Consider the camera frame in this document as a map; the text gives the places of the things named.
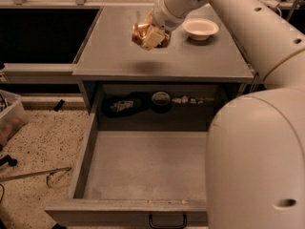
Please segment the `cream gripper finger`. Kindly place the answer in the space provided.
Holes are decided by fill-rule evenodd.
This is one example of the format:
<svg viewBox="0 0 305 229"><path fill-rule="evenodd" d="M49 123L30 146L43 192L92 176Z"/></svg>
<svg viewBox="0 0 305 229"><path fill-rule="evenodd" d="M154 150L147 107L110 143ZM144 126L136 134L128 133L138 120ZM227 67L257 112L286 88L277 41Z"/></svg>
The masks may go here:
<svg viewBox="0 0 305 229"><path fill-rule="evenodd" d="M165 31L149 26L140 46L149 51L157 47L165 39Z"/></svg>
<svg viewBox="0 0 305 229"><path fill-rule="evenodd" d="M153 12L150 11L149 14L146 16L145 20L144 20L144 23L145 24L148 24L148 25L153 25L154 22L153 22Z"/></svg>

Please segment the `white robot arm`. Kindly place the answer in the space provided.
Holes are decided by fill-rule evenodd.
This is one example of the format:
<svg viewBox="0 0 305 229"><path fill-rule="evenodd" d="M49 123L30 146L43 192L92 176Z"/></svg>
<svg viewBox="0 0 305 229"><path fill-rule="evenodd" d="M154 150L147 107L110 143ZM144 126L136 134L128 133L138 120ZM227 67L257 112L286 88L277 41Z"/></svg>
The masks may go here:
<svg viewBox="0 0 305 229"><path fill-rule="evenodd" d="M157 0L148 22L172 31L204 3L266 87L213 118L205 168L209 229L305 229L304 37L258 0Z"/></svg>

